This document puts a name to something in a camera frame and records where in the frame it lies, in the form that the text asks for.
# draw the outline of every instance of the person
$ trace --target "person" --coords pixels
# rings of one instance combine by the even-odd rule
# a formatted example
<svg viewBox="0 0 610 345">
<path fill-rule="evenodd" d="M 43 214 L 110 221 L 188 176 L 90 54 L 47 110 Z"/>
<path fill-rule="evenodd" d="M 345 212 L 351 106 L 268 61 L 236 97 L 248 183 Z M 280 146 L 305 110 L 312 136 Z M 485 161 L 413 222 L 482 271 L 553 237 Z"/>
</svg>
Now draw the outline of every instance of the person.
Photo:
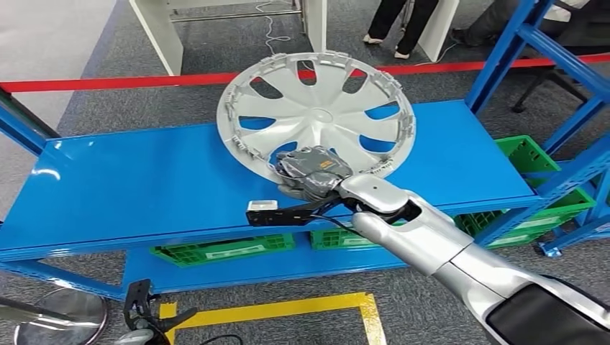
<svg viewBox="0 0 610 345">
<path fill-rule="evenodd" d="M 422 35 L 432 12 L 436 9 L 439 0 L 414 0 L 411 19 L 406 25 L 404 35 L 398 45 L 394 57 L 398 59 L 408 59 L 411 51 L 417 45 L 419 37 Z M 369 45 L 378 45 L 390 32 L 392 24 L 401 13 L 406 0 L 381 0 L 377 12 L 370 23 L 368 33 L 363 41 Z"/>
<path fill-rule="evenodd" d="M 539 29 L 554 38 L 567 27 L 570 11 L 583 8 L 589 0 L 557 0 L 545 14 Z M 450 36 L 458 44 L 475 47 L 493 44 L 519 5 L 519 0 L 494 0 L 467 29 L 452 29 Z"/>
</svg>

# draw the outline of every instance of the black cable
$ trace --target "black cable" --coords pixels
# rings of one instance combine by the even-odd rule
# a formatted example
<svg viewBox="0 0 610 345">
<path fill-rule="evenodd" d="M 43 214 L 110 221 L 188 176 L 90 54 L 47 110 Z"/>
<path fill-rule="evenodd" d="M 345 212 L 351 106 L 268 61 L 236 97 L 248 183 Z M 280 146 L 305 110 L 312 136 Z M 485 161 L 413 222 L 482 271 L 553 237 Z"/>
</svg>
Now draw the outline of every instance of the black cable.
<svg viewBox="0 0 610 345">
<path fill-rule="evenodd" d="M 222 339 L 222 338 L 235 338 L 240 343 L 240 345 L 244 345 L 244 341 L 243 341 L 242 337 L 238 336 L 237 334 L 223 334 L 221 336 L 215 336 L 214 338 L 210 338 L 199 345 L 206 345 L 206 344 L 209 344 L 213 341 L 216 341 L 216 340 Z"/>
<path fill-rule="evenodd" d="M 349 232 L 353 232 L 354 234 L 358 234 L 358 235 L 359 235 L 359 233 L 357 233 L 357 232 L 356 232 L 356 231 L 354 231 L 353 229 L 350 229 L 350 228 L 348 228 L 347 226 L 343 225 L 343 223 L 341 223 L 340 221 L 338 221 L 338 220 L 337 220 L 337 219 L 335 219 L 335 218 L 332 218 L 332 217 L 327 217 L 327 216 L 323 216 L 323 215 L 321 215 L 321 214 L 312 214 L 311 216 L 312 216 L 312 217 L 314 217 L 314 218 L 320 218 L 320 219 L 324 219 L 324 220 L 326 220 L 326 221 L 329 221 L 329 222 L 331 222 L 331 223 L 333 223 L 333 224 L 337 225 L 337 226 L 338 226 L 338 227 L 340 227 L 341 229 L 344 229 L 344 230 L 347 230 L 347 231 L 349 231 Z"/>
</svg>

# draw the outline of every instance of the green crate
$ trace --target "green crate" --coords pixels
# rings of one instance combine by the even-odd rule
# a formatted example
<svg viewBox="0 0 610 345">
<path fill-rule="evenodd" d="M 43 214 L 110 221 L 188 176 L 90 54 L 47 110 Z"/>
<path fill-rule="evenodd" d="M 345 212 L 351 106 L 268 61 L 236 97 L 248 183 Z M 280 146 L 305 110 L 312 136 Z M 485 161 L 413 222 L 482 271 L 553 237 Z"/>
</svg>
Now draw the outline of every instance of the green crate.
<svg viewBox="0 0 610 345">
<path fill-rule="evenodd" d="M 559 165 L 547 155 L 536 142 L 527 135 L 498 139 L 496 143 L 500 150 L 509 158 L 512 165 L 520 173 L 539 173 L 544 171 L 559 171 Z M 536 188 L 545 182 L 544 178 L 526 178 L 527 183 Z M 595 200 L 581 188 L 561 198 L 547 209 L 542 210 L 526 222 L 515 228 L 519 234 L 539 233 L 553 229 L 566 221 L 571 220 L 580 212 L 594 207 Z M 502 211 L 474 213 L 471 216 L 479 227 L 484 229 Z"/>
<path fill-rule="evenodd" d="M 493 217 L 493 218 L 495 218 L 496 216 L 501 214 L 501 212 L 499 212 L 499 211 L 485 212 L 485 213 L 487 213 L 486 215 L 488 217 Z M 456 216 L 454 218 L 454 221 L 455 221 L 455 225 L 458 228 L 462 229 L 465 233 L 471 235 L 472 237 L 476 236 L 479 232 L 481 232 L 481 230 L 483 230 L 483 228 L 481 228 L 481 225 L 477 222 L 477 219 L 475 217 L 472 217 L 472 215 L 470 215 L 470 214 L 463 214 L 460 216 Z M 512 247 L 512 246 L 519 246 L 521 244 L 527 244 L 527 243 L 534 241 L 535 239 L 542 236 L 543 234 L 546 234 L 550 229 L 552 229 L 552 228 L 540 229 L 540 230 L 532 230 L 532 229 L 528 229 L 528 228 L 513 230 L 513 231 L 509 232 L 507 235 L 501 237 L 500 239 L 497 239 L 496 241 L 491 242 L 491 244 L 489 244 L 487 247 L 493 249 L 493 248 Z"/>
<path fill-rule="evenodd" d="M 527 135 L 498 139 L 496 143 L 520 173 L 560 170 L 559 165 Z M 526 178 L 525 180 L 533 188 L 545 181 L 544 178 Z M 489 247 L 507 247 L 531 242 L 549 230 L 571 220 L 580 212 L 594 206 L 595 200 L 581 188 L 576 188 L 572 193 L 561 198 L 547 209 L 529 217 L 527 221 L 496 240 Z M 456 217 L 456 223 L 471 236 L 476 236 L 506 211 L 508 210 L 462 215 Z"/>
<path fill-rule="evenodd" d="M 154 255 L 180 267 L 281 252 L 295 247 L 292 234 L 268 235 L 229 241 L 179 244 L 150 248 Z"/>
<path fill-rule="evenodd" d="M 404 221 L 397 221 L 394 225 L 404 224 Z M 350 227 L 350 222 L 343 225 Z M 364 237 L 341 228 L 310 231 L 311 248 L 313 249 L 338 249 L 338 248 L 368 248 L 379 247 L 378 244 L 365 239 Z"/>
</svg>

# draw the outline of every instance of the blue shelf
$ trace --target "blue shelf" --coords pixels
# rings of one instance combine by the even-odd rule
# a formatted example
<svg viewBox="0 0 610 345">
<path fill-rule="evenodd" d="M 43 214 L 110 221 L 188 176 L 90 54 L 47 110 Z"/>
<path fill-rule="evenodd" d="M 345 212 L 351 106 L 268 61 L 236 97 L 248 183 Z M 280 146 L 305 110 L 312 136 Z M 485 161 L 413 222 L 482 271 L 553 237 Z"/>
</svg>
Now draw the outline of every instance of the blue shelf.
<svg viewBox="0 0 610 345">
<path fill-rule="evenodd" d="M 294 236 L 294 250 L 189 268 L 156 257 L 148 248 L 131 249 L 127 252 L 123 284 L 150 278 L 155 293 L 173 293 L 405 266 L 383 248 L 314 250 L 308 233 Z"/>
<path fill-rule="evenodd" d="M 595 195 L 595 187 L 593 186 L 593 184 L 591 184 L 591 182 L 582 184 L 581 188 L 584 189 L 584 191 L 587 192 L 587 194 L 589 194 L 590 196 Z M 610 206 L 606 202 L 606 204 L 601 207 L 601 212 L 599 214 L 599 218 L 608 216 L 608 215 L 610 215 Z M 578 225 L 582 226 L 585 221 L 585 216 L 586 216 L 586 212 L 581 212 L 574 219 Z"/>
<path fill-rule="evenodd" d="M 449 214 L 539 199 L 463 100 L 413 108 L 415 145 L 392 183 Z M 6 217 L 0 261 L 304 230 L 248 226 L 245 208 L 256 199 L 299 203 L 241 166 L 214 124 L 57 139 Z M 316 226 L 328 227 L 307 230 Z"/>
<path fill-rule="evenodd" d="M 610 231 L 593 234 L 586 238 L 586 240 L 590 239 L 610 239 Z"/>
</svg>

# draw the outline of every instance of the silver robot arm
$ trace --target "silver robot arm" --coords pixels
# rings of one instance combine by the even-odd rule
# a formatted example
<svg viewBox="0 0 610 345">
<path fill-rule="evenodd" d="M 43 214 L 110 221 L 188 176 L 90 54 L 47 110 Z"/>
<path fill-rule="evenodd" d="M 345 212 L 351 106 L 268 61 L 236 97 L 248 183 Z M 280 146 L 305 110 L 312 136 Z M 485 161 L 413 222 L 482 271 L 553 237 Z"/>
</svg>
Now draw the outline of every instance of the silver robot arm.
<svg viewBox="0 0 610 345">
<path fill-rule="evenodd" d="M 343 180 L 336 191 L 356 205 L 352 223 L 357 233 L 441 282 L 493 343 L 610 344 L 608 306 L 481 248 L 419 195 L 369 174 Z M 407 220 L 404 225 L 385 220 L 397 213 Z"/>
</svg>

